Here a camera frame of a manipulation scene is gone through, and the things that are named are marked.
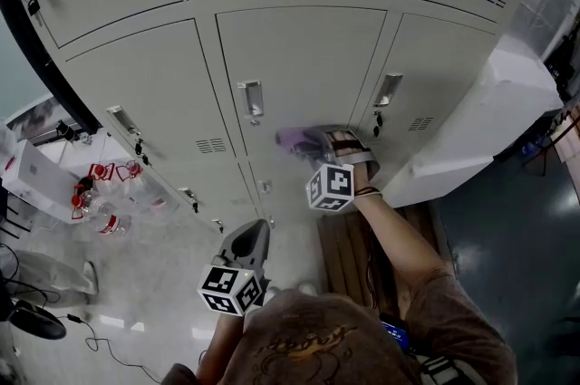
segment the plastic bottle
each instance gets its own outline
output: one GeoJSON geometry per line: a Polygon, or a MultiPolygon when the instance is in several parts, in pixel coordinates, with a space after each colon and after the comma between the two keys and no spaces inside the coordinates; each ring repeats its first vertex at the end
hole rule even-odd
{"type": "Polygon", "coordinates": [[[82,210],[82,216],[100,234],[124,235],[129,227],[127,218],[122,220],[115,214],[115,206],[96,190],[87,190],[72,197],[72,205],[82,210]]]}
{"type": "Polygon", "coordinates": [[[117,208],[119,214],[133,216],[139,213],[137,204],[127,195],[125,185],[114,163],[108,166],[93,164],[89,177],[94,180],[94,187],[97,191],[117,208]]]}
{"type": "Polygon", "coordinates": [[[124,195],[133,200],[142,221],[152,224],[168,223],[179,204],[155,180],[149,178],[136,161],[118,167],[117,173],[124,186],[124,195]]]}

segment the brown t-shirt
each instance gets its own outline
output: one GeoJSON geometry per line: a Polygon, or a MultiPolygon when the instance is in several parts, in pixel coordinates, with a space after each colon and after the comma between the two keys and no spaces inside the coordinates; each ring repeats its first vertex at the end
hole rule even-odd
{"type": "MultiPolygon", "coordinates": [[[[413,290],[406,322],[411,345],[431,358],[462,360],[488,385],[516,383],[511,350],[448,274],[413,290]]],[[[247,323],[223,384],[421,384],[420,365],[405,355],[376,315],[337,295],[277,295],[247,323]]],[[[163,385],[198,385],[173,366],[163,385]]]]}

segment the floor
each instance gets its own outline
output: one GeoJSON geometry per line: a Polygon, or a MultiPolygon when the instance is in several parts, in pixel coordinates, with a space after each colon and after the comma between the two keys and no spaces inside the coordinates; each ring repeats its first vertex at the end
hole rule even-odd
{"type": "Polygon", "coordinates": [[[553,150],[540,174],[541,160],[493,163],[434,206],[459,280],[516,353],[520,383],[568,385],[580,382],[570,320],[580,319],[580,205],[553,150]]]}
{"type": "MultiPolygon", "coordinates": [[[[89,318],[98,336],[112,340],[118,358],[145,365],[158,380],[174,362],[197,368],[218,316],[202,304],[196,287],[203,265],[217,252],[223,236],[195,221],[189,212],[179,212],[172,226],[135,226],[124,238],[101,236],[82,226],[58,225],[48,230],[53,219],[42,214],[33,218],[31,235],[8,238],[6,243],[48,254],[79,269],[85,259],[92,261],[99,276],[96,303],[52,310],[55,315],[89,318]]],[[[313,281],[323,289],[323,268],[314,220],[273,229],[265,264],[272,284],[288,288],[313,281]]],[[[91,334],[87,326],[63,321],[68,333],[56,342],[11,327],[26,383],[153,383],[142,371],[114,362],[105,344],[98,352],[89,350],[84,343],[91,334]]]]}

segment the cable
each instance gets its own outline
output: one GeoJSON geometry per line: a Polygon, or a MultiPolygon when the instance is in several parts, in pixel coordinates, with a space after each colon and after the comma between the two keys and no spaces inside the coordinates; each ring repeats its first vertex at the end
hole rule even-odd
{"type": "Polygon", "coordinates": [[[143,372],[145,372],[145,374],[147,374],[147,377],[149,377],[155,383],[161,383],[160,381],[155,380],[153,378],[153,376],[147,372],[147,369],[145,369],[145,366],[141,366],[140,364],[127,364],[126,362],[118,360],[115,357],[115,355],[112,353],[111,340],[109,340],[108,338],[97,338],[97,334],[95,333],[94,329],[92,328],[92,326],[88,322],[85,322],[80,317],[73,316],[72,314],[67,314],[65,316],[58,317],[57,319],[64,319],[64,318],[68,319],[71,322],[83,323],[83,324],[87,325],[89,327],[89,329],[91,329],[92,337],[87,337],[84,339],[84,342],[86,343],[86,345],[89,347],[89,349],[91,351],[97,352],[99,350],[99,342],[107,342],[107,346],[109,347],[109,353],[111,354],[112,358],[114,360],[116,360],[120,365],[125,366],[125,367],[139,368],[143,372]]]}
{"type": "Polygon", "coordinates": [[[10,253],[14,255],[14,259],[16,260],[16,269],[14,270],[14,273],[8,279],[3,277],[7,283],[12,282],[12,279],[14,279],[18,274],[18,269],[20,268],[20,260],[18,259],[18,256],[16,256],[15,251],[7,244],[0,244],[0,248],[6,248],[8,251],[10,251],[10,253]]]}
{"type": "Polygon", "coordinates": [[[55,304],[58,303],[61,299],[61,294],[59,294],[58,292],[54,292],[53,290],[44,290],[44,289],[40,289],[38,287],[35,287],[34,285],[30,285],[30,284],[25,284],[24,282],[19,282],[16,280],[11,281],[12,284],[19,284],[19,285],[23,285],[25,287],[28,288],[32,288],[32,290],[24,290],[22,292],[15,292],[13,294],[29,294],[30,292],[38,292],[39,294],[41,294],[44,297],[44,304],[43,304],[43,309],[46,306],[47,303],[50,304],[55,304]],[[48,296],[46,296],[46,294],[55,294],[56,296],[58,296],[58,298],[52,302],[48,301],[48,296]]]}
{"type": "Polygon", "coordinates": [[[31,288],[32,290],[23,290],[21,292],[14,292],[12,295],[15,294],[29,294],[30,292],[38,292],[39,294],[41,294],[44,298],[44,304],[43,304],[43,309],[46,306],[47,303],[50,304],[54,304],[54,303],[58,303],[59,300],[61,299],[61,294],[54,292],[52,290],[42,290],[38,287],[35,287],[34,285],[30,285],[30,284],[25,284],[24,282],[19,282],[14,280],[14,278],[16,277],[16,275],[18,274],[18,269],[20,269],[20,260],[18,259],[18,256],[16,255],[15,251],[8,246],[7,244],[0,244],[0,248],[6,248],[7,250],[9,250],[13,255],[14,258],[16,259],[16,269],[14,270],[14,273],[9,277],[2,277],[5,284],[18,284],[18,285],[23,285],[25,287],[31,288]],[[58,296],[58,298],[56,300],[54,300],[53,302],[49,302],[48,301],[48,296],[46,294],[55,294],[56,296],[58,296]]]}
{"type": "Polygon", "coordinates": [[[372,308],[377,309],[378,301],[377,301],[377,293],[375,290],[376,287],[373,288],[371,286],[372,238],[370,232],[367,233],[367,248],[369,252],[369,258],[366,262],[366,286],[369,289],[369,292],[371,292],[372,308]]]}

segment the forearm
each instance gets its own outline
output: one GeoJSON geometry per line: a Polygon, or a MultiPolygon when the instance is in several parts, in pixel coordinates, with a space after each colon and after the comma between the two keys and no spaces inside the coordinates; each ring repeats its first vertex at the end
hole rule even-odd
{"type": "Polygon", "coordinates": [[[379,195],[357,197],[354,204],[377,236],[392,266],[411,287],[436,269],[443,260],[429,243],[379,195]]]}
{"type": "Polygon", "coordinates": [[[215,385],[221,380],[243,333],[243,317],[219,316],[216,331],[196,374],[201,385],[215,385]]]}

